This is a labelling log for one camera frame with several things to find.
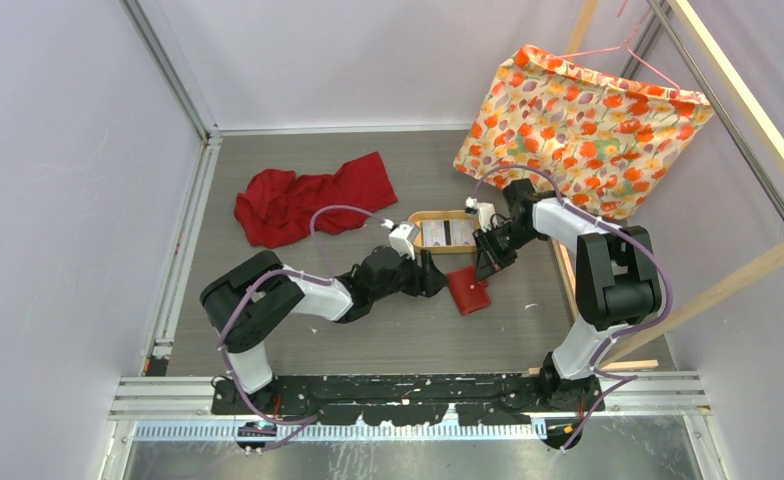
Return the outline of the aluminium frame rail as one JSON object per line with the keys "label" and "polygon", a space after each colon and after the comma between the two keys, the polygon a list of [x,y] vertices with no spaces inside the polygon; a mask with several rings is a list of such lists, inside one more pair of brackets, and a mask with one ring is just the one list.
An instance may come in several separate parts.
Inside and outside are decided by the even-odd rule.
{"label": "aluminium frame rail", "polygon": [[[767,176],[737,124],[715,93],[709,100],[731,140],[784,221],[784,197]],[[717,414],[698,373],[654,371],[627,355],[784,267],[784,241],[674,310],[657,326],[626,340],[601,361],[599,387],[586,413],[592,417],[679,417],[699,468],[709,479],[729,478],[728,453]],[[102,479],[134,477],[131,451],[137,442],[230,443],[233,454],[259,453],[269,443],[289,442],[551,442],[555,424],[573,425],[585,415],[545,409],[525,387],[537,370],[484,375],[345,375],[301,379],[310,415],[290,425],[268,420],[260,436],[247,434],[257,417],[239,403],[226,376],[167,377],[144,374],[121,379],[108,418],[110,442],[99,470]]]}

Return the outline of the yellow oval tray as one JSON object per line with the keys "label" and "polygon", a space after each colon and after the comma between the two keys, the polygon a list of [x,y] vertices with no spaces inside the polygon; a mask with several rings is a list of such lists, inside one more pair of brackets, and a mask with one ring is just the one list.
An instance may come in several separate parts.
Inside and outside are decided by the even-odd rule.
{"label": "yellow oval tray", "polygon": [[476,244],[474,240],[473,246],[462,246],[462,247],[455,247],[455,246],[447,246],[447,247],[435,247],[435,248],[426,248],[422,245],[422,234],[420,223],[424,220],[446,220],[449,225],[449,221],[453,219],[469,219],[472,220],[475,224],[475,230],[479,228],[477,220],[475,217],[469,216],[464,210],[433,210],[433,211],[418,211],[410,215],[409,221],[417,225],[420,229],[420,233],[418,237],[414,241],[414,245],[418,250],[427,250],[433,254],[469,254],[474,253],[476,251]]}

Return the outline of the wooden frame rack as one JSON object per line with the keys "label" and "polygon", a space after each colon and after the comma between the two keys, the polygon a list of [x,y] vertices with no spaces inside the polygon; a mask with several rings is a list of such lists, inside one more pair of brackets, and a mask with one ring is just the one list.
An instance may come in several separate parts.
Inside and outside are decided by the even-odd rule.
{"label": "wooden frame rack", "polygon": [[784,1],[665,1],[645,59],[720,109],[637,215],[675,287],[675,310],[620,341],[665,336],[713,378],[784,379]]}

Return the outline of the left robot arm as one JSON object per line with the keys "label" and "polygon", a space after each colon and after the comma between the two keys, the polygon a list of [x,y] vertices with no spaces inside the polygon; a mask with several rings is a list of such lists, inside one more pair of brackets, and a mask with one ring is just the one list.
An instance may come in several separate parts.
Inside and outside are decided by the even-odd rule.
{"label": "left robot arm", "polygon": [[287,317],[302,314],[347,324],[389,296],[431,298],[448,285],[428,251],[410,258],[380,246],[349,271],[323,278],[264,250],[207,285],[199,301],[238,381],[236,400],[248,412],[261,414],[275,398],[264,342]]}

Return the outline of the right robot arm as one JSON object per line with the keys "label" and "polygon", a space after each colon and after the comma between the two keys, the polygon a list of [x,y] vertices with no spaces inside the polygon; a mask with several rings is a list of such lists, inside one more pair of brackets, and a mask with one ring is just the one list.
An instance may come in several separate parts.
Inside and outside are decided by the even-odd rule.
{"label": "right robot arm", "polygon": [[513,265],[519,249],[534,240],[555,240],[574,256],[576,320],[536,376],[542,403],[564,410],[591,391],[598,360],[617,335],[662,305],[650,236],[642,227],[597,219],[552,192],[537,193],[528,179],[511,182],[503,195],[506,216],[473,196],[465,201],[480,224],[473,233],[477,280]]}

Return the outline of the silver chip card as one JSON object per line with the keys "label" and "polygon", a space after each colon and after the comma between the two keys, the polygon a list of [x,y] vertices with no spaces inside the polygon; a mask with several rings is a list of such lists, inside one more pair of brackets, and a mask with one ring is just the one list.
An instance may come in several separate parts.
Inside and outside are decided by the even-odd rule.
{"label": "silver chip card", "polygon": [[451,246],[473,246],[475,224],[469,219],[453,219],[449,221],[449,237]]}

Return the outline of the red card holder wallet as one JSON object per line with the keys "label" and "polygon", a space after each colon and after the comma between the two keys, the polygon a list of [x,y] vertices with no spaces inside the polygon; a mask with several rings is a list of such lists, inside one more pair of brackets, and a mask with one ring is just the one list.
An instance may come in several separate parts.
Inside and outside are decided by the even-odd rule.
{"label": "red card holder wallet", "polygon": [[462,316],[467,316],[491,305],[486,281],[476,278],[474,266],[455,270],[447,275],[448,289]]}

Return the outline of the white numbered card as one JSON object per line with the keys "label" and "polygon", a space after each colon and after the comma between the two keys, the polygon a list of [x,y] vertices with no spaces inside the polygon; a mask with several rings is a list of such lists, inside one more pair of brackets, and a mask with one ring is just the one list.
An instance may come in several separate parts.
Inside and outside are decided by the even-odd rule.
{"label": "white numbered card", "polygon": [[424,220],[420,223],[422,245],[426,248],[447,247],[451,236],[446,220]]}

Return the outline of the pink clothes hanger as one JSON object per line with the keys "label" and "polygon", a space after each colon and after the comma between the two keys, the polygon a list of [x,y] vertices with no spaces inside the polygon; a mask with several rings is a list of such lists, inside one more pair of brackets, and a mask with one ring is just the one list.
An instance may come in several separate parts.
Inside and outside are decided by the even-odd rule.
{"label": "pink clothes hanger", "polygon": [[617,45],[582,51],[580,47],[587,36],[598,4],[598,1],[593,0],[582,2],[574,26],[569,35],[565,52],[557,55],[557,58],[568,60],[584,56],[624,51],[628,55],[628,60],[623,67],[622,72],[618,74],[619,77],[633,77],[640,67],[644,67],[668,86],[680,90],[681,87],[673,79],[645,59],[645,54],[649,53],[653,48],[654,39],[659,35],[664,20],[668,19],[668,14],[662,7],[662,2],[649,1],[648,7],[643,15],[630,30],[625,39]]}

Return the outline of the red cloth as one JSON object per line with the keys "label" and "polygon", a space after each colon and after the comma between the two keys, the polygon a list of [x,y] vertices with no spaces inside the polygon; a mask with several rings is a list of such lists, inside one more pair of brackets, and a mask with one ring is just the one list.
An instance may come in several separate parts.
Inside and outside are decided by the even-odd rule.
{"label": "red cloth", "polygon": [[265,169],[237,194],[234,217],[250,245],[274,249],[309,236],[311,218],[323,207],[346,205],[375,213],[397,202],[385,164],[372,152],[328,174]]}

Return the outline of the floral fabric bag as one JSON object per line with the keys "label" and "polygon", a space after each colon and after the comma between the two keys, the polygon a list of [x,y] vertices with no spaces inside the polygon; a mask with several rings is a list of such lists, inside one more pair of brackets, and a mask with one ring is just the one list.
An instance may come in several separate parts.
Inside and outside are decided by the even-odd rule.
{"label": "floral fabric bag", "polygon": [[453,166],[498,188],[528,178],[593,215],[626,220],[714,114],[700,92],[525,45],[497,68]]}

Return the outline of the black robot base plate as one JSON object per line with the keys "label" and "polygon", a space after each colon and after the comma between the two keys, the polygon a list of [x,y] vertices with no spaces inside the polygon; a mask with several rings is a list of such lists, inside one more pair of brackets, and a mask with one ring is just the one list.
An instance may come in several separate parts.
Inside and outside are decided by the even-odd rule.
{"label": "black robot base plate", "polygon": [[521,425],[534,413],[568,413],[579,420],[600,410],[597,380],[571,381],[555,391],[519,373],[413,375],[280,375],[253,394],[227,376],[211,379],[216,416],[262,412],[281,425],[395,427],[456,418],[461,426]]}

